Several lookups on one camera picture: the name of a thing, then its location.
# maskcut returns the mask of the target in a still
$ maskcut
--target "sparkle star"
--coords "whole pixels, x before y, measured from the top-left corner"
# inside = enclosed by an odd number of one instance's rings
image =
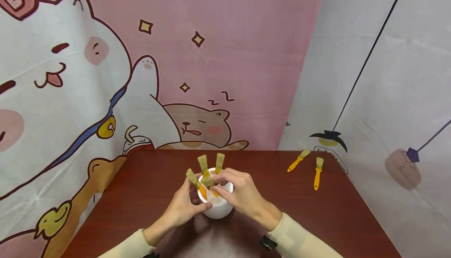
[[[153,23],[147,22],[145,20],[139,21],[139,30],[141,32],[148,33],[149,35],[151,35],[152,34],[152,26],[153,26]]]
[[[200,47],[202,43],[205,41],[205,38],[199,35],[199,32],[196,31],[195,36],[191,39],[193,43],[197,45],[197,47]]]
[[[186,83],[183,83],[183,85],[180,86],[180,89],[184,92],[187,92],[191,88]]]

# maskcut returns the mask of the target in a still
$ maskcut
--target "cartoon cat ear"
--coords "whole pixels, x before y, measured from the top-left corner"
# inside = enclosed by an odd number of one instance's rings
[[[223,119],[224,121],[226,121],[226,119],[229,118],[230,115],[230,112],[222,109],[213,110],[212,113],[216,115],[218,118]]]
[[[67,8],[78,9],[93,16],[91,2],[89,0],[61,0],[60,3],[66,5]]]

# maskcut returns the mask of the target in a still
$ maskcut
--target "white backdrop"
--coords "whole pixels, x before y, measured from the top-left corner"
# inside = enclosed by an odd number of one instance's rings
[[[323,0],[279,149],[330,150],[403,257],[448,258],[450,0],[398,0],[350,95],[394,1]]]

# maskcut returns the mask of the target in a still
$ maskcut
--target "beige sleeve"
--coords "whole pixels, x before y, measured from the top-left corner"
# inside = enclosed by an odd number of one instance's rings
[[[143,230],[139,229],[126,240],[99,256],[99,258],[143,258],[154,251],[144,239]]]
[[[277,243],[276,250],[283,258],[343,258],[285,213],[277,227],[268,234]]]

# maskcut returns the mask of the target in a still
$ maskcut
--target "blue collar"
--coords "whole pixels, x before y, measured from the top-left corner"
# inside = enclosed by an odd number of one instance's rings
[[[47,166],[47,170],[51,169],[59,164],[61,164],[63,161],[67,160],[74,152],[77,151],[78,148],[80,148],[83,143],[89,139],[93,134],[95,134],[98,130],[98,128],[113,115],[113,107],[117,104],[119,99],[125,94],[125,91],[127,90],[127,86],[124,86],[122,89],[120,89],[110,100],[110,108],[108,109],[107,115],[98,121],[96,124],[92,125],[91,127],[84,130],[84,132],[77,137],[77,139],[72,143],[72,145],[58,158],[56,158],[50,165]]]

